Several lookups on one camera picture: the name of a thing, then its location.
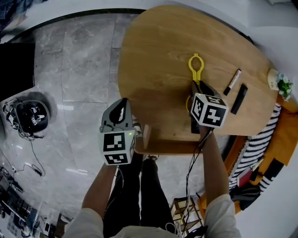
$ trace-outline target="green plant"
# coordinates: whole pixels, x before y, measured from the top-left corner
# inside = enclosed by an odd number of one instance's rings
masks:
[[[279,94],[283,96],[285,101],[291,98],[293,83],[283,74],[279,73],[276,79],[279,88]]]

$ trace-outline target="sneaker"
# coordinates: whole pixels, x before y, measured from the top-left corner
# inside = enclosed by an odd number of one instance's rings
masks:
[[[154,161],[157,161],[158,157],[159,157],[158,154],[149,154],[149,155],[147,155],[147,156],[144,157],[143,161],[144,160],[147,160],[147,159],[152,159]]]

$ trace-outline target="cable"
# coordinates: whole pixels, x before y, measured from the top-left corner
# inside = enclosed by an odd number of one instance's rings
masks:
[[[181,229],[179,230],[179,228],[177,228],[173,223],[171,223],[171,222],[168,222],[167,224],[166,224],[166,226],[165,226],[165,229],[166,229],[166,231],[169,231],[168,229],[167,229],[167,225],[172,225],[173,227],[174,227],[174,229],[175,229],[175,231],[174,231],[174,233],[179,237],[179,238],[182,238],[182,236],[181,236]]]
[[[29,165],[26,165],[26,164],[24,164],[24,167],[23,167],[23,169],[15,171],[15,172],[14,172],[14,174],[15,174],[15,173],[17,173],[17,172],[24,171],[24,170],[25,170],[25,166],[28,166],[28,167],[29,167],[29,168],[31,168],[31,169],[32,169],[34,172],[36,172],[34,168],[32,168],[32,167],[31,167],[31,166],[29,166]]]
[[[122,172],[122,170],[120,169],[120,166],[119,166],[119,165],[117,165],[117,168],[118,168],[118,170],[119,170],[119,172],[120,172],[120,174],[121,174],[121,177],[122,177],[122,188],[121,188],[119,194],[118,194],[117,196],[115,196],[115,197],[113,198],[113,200],[107,205],[106,210],[104,211],[104,213],[107,212],[108,208],[109,208],[109,207],[111,206],[111,204],[114,202],[114,200],[116,199],[116,197],[118,197],[118,196],[122,193],[122,190],[123,190],[123,188],[124,188],[124,176],[123,176],[123,172]]]
[[[20,136],[21,138],[25,139],[25,140],[28,140],[28,141],[33,141],[33,140],[35,140],[35,139],[42,139],[42,138],[44,138],[44,136],[37,136],[37,135],[33,135],[33,134],[31,134],[31,135],[27,135],[27,134],[25,134],[24,132],[22,132],[20,126],[18,127],[17,130],[18,130],[18,132],[19,132],[19,136]]]
[[[106,125],[103,125],[103,126],[101,126],[101,127],[99,128],[100,132],[103,131],[103,129],[104,129],[105,126],[110,127],[112,132],[114,131],[115,128],[119,128],[119,129],[121,129],[122,131],[124,131],[124,129],[121,128],[121,127],[118,127],[118,126],[111,126],[111,125],[106,124]]]
[[[1,153],[3,154],[4,158],[8,161],[8,163],[9,163],[9,165],[10,165],[12,171],[14,171],[13,166],[11,165],[11,163],[9,162],[8,158],[5,156],[5,154],[3,153],[3,151],[1,150],[1,148],[0,148],[0,151],[1,151]]]
[[[188,180],[189,180],[189,176],[190,176],[190,172],[192,170],[192,167],[193,165],[195,164],[201,150],[202,150],[202,147],[204,146],[205,144],[205,141],[206,139],[211,135],[211,133],[213,132],[214,128],[209,128],[208,132],[206,133],[206,135],[204,136],[204,138],[199,142],[199,144],[197,145],[197,147],[194,149],[194,152],[193,152],[193,156],[190,160],[190,166],[189,166],[189,172],[188,174],[186,175],[186,197],[187,197],[187,201],[186,201],[186,209],[183,213],[183,217],[181,218],[181,221],[183,220],[184,216],[185,216],[185,212],[187,212],[187,218],[186,218],[186,221],[185,221],[185,226],[184,226],[184,229],[183,229],[183,232],[182,232],[182,235],[184,234],[185,232],[185,229],[186,229],[186,226],[187,226],[187,220],[189,219],[189,216],[190,216],[190,213],[189,213],[189,205],[190,205],[190,193],[189,193],[189,189],[188,189]]]
[[[38,160],[37,157],[36,157],[36,154],[35,154],[34,149],[33,149],[32,141],[30,141],[30,143],[31,143],[32,152],[33,152],[33,154],[34,154],[34,156],[35,156],[37,162],[38,162],[39,165],[41,166],[41,168],[42,168],[42,170],[43,170],[43,174],[42,174],[41,170],[40,170],[36,165],[34,165],[34,164],[32,164],[32,169],[33,169],[36,173],[38,173],[41,177],[44,177],[44,176],[46,175],[46,171],[45,171],[45,169],[42,167],[41,163],[39,162],[39,160]]]

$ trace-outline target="floor tile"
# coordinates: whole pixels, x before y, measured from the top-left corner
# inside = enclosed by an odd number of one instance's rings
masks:
[[[156,164],[161,187],[169,203],[186,196],[186,175],[192,156],[160,156]],[[198,157],[189,176],[191,194],[204,190],[203,158]]]
[[[83,199],[91,186],[95,176],[80,170],[68,169],[59,175],[57,183],[48,197],[51,208],[62,212],[62,214],[73,218],[80,210]]]
[[[113,36],[113,48],[121,48],[123,38],[126,29],[129,27],[131,22],[137,17],[137,14],[117,14],[114,36]]]
[[[106,103],[64,102],[66,122],[99,122],[102,114],[108,108]]]
[[[111,51],[111,62],[110,62],[110,73],[117,73],[119,67],[120,48],[112,48]]]
[[[121,99],[117,73],[110,73],[109,77],[110,82],[108,83],[108,106],[111,106],[114,102]]]
[[[36,58],[35,87],[30,91],[41,92],[50,105],[51,120],[43,133],[50,139],[68,141],[62,102],[61,64],[62,53]]]
[[[107,102],[113,14],[68,22],[62,61],[64,101]]]
[[[68,184],[59,178],[67,173],[67,169],[77,170],[77,167],[68,142],[44,138],[34,140],[32,145],[36,157],[45,170],[44,177],[40,177],[28,166],[24,167],[25,163],[33,164],[44,174],[41,165],[34,157],[30,142],[20,138],[17,131],[11,131],[1,149],[17,170],[24,169],[17,172],[14,178],[24,190],[22,197],[29,204],[35,205],[54,196],[53,191],[57,185],[67,190]],[[67,203],[71,199],[69,195],[64,202]]]
[[[99,127],[107,104],[64,102],[68,137],[78,169],[96,175],[103,159],[99,152]]]
[[[62,52],[66,21],[58,21],[34,31],[35,55]]]

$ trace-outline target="small white pot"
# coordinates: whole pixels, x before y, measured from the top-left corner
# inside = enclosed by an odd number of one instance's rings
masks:
[[[267,75],[267,81],[270,89],[279,91],[277,78],[278,78],[279,71],[275,69],[270,69]]]

